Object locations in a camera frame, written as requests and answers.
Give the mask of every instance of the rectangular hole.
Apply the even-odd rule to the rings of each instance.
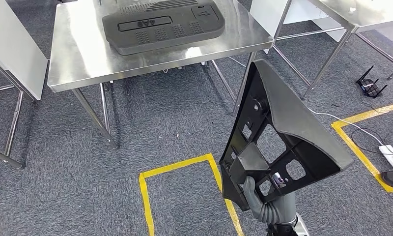
[[[298,180],[305,176],[305,169],[297,160],[292,160],[286,165],[286,171],[293,180]]]
[[[250,135],[252,135],[252,131],[249,129],[249,127],[245,124],[243,128],[243,134],[246,137],[246,140],[249,140]]]
[[[264,181],[261,185],[259,185],[259,189],[260,189],[261,193],[263,194],[263,196],[266,197],[269,194],[270,187],[271,187],[271,184],[270,184],[270,181],[268,181],[268,180]]]
[[[268,124],[257,140],[257,147],[267,162],[272,163],[286,150],[286,145],[272,125]]]

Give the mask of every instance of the black router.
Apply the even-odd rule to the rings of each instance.
[[[365,79],[366,75],[373,69],[374,65],[370,67],[357,81],[356,83],[360,85],[360,88],[362,89],[363,93],[366,96],[369,97],[380,97],[383,96],[382,91],[387,87],[387,85],[383,86],[382,89],[379,89],[376,85],[377,79],[375,82],[373,82],[371,79]]]

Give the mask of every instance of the white panel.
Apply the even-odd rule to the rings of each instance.
[[[250,14],[274,37],[286,2],[285,0],[253,0]],[[293,0],[284,23],[290,24],[322,17],[327,15],[308,0]]]
[[[328,17],[314,4],[308,0],[293,0],[285,18],[284,24],[310,21],[314,19]]]
[[[341,26],[337,21],[333,20],[331,17],[316,19],[316,20],[313,20],[313,22],[323,30],[336,28],[336,27]],[[345,29],[327,32],[327,34],[329,36],[331,36],[331,38],[333,38],[337,42],[340,41],[340,39],[344,33],[345,33]]]
[[[0,0],[0,64],[37,100],[42,96],[47,63],[14,12]]]

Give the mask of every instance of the white cable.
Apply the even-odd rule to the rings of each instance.
[[[353,126],[359,128],[361,131],[365,132],[366,134],[372,136],[375,140],[377,140],[377,141],[380,143],[380,145],[384,146],[384,144],[382,143],[382,141],[380,141],[378,138],[376,138],[376,136],[374,136],[374,135],[370,134],[369,132],[365,131],[364,129],[360,128],[358,125],[355,125],[355,124],[353,124],[353,123],[350,123],[350,122],[348,122],[348,121],[345,121],[345,120],[343,120],[343,119],[340,119],[340,118],[338,118],[338,117],[336,117],[336,116],[333,116],[333,115],[331,115],[331,114],[328,114],[328,113],[319,113],[319,112],[315,112],[315,111],[313,111],[313,110],[312,110],[311,108],[309,108],[309,107],[308,107],[308,109],[309,109],[312,113],[315,113],[315,114],[317,114],[317,115],[331,116],[331,117],[334,117],[334,118],[336,118],[336,119],[338,119],[338,120],[341,120],[341,121],[343,121],[343,122],[345,122],[345,123],[347,123],[347,124],[353,125]]]

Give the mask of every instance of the black cable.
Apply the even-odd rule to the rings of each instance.
[[[371,129],[368,129],[368,128],[361,128],[361,129],[370,130],[371,132],[373,132],[373,133],[375,133],[377,136],[379,136],[379,138],[381,139],[380,135],[379,135],[377,132],[375,132],[374,130],[371,130]],[[371,151],[371,150],[368,150],[368,149],[366,149],[366,148],[364,148],[364,147],[359,146],[358,143],[357,143],[356,141],[354,141],[353,134],[354,134],[355,132],[361,130],[361,129],[356,129],[356,130],[354,130],[354,131],[351,133],[351,135],[350,135],[351,141],[353,141],[353,143],[354,143],[356,146],[358,146],[360,149],[365,150],[365,151],[368,151],[368,152],[373,152],[373,153],[383,154],[383,155],[392,155],[392,153],[381,153],[380,151],[378,151],[378,152],[376,152],[376,151]]]
[[[380,113],[380,114],[387,114],[387,113],[389,113],[389,112],[380,112],[380,111],[376,110],[374,107],[372,107],[370,104],[365,103],[365,102],[363,101],[363,99],[362,99],[362,94],[361,94],[361,93],[360,93],[360,102],[363,103],[363,104],[365,104],[365,105],[367,105],[367,106],[369,106],[371,109],[373,109],[373,110],[374,110],[375,112],[377,112],[377,113]],[[371,130],[371,131],[372,131],[373,133],[377,134],[377,136],[379,136],[379,138],[381,138],[380,135],[379,135],[378,133],[376,133],[376,132],[373,131],[373,130]],[[370,151],[370,150],[367,150],[367,149],[365,149],[365,148],[360,147],[360,146],[353,140],[353,133],[351,133],[351,140],[354,142],[354,144],[355,144],[356,146],[358,146],[359,148],[361,148],[361,149],[363,149],[363,150],[369,151],[369,152],[381,153],[381,152]],[[386,139],[388,138],[389,135],[390,135],[390,133],[388,133],[388,134],[386,135],[385,139],[381,139],[381,140],[383,141],[383,143],[386,142]]]

